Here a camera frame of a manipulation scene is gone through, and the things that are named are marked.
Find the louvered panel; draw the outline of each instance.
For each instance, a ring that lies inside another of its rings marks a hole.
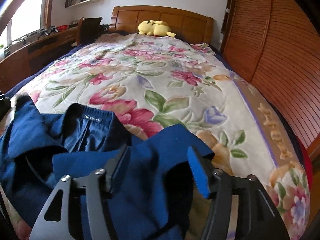
[[[320,133],[320,37],[294,0],[272,0],[251,84],[281,111],[305,147],[310,146]]]
[[[261,55],[270,10],[271,0],[237,0],[224,56],[248,82]]]

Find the floral blanket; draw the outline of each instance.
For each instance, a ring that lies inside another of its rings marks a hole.
[[[41,113],[63,113],[75,102],[113,111],[142,139],[180,123],[215,152],[215,167],[259,178],[292,240],[306,228],[308,182],[283,125],[263,96],[206,44],[105,34],[55,61],[20,92],[29,93]],[[2,120],[0,132],[13,113]],[[6,203],[18,236],[27,239],[30,228]],[[199,239],[209,204],[195,193],[187,239]],[[236,213],[234,206],[228,239],[235,236]]]

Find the clothing label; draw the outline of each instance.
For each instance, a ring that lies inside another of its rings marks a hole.
[[[95,122],[101,123],[101,119],[100,118],[95,118],[95,117],[92,117],[92,116],[89,116],[89,115],[86,115],[86,114],[84,115],[84,117],[86,119],[91,120],[91,121],[95,121]]]

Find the stuffed animal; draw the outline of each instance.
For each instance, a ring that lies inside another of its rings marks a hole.
[[[170,36],[175,37],[176,34],[171,33],[171,29],[166,22],[162,21],[144,21],[138,26],[139,34],[154,36]]]

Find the metal screw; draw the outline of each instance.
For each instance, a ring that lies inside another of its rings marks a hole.
[[[252,181],[256,181],[258,178],[255,175],[250,174],[247,176],[247,179],[252,180]]]
[[[70,176],[70,175],[64,175],[64,176],[62,176],[62,178],[61,178],[61,180],[64,181],[64,182],[68,181],[69,179],[71,179],[71,176]]]
[[[223,170],[222,170],[222,169],[215,169],[215,170],[213,171],[213,173],[216,174],[216,175],[222,175]]]
[[[105,172],[106,172],[105,169],[97,169],[96,172],[95,172],[95,174],[97,174],[97,175],[102,175],[102,174],[104,174]]]

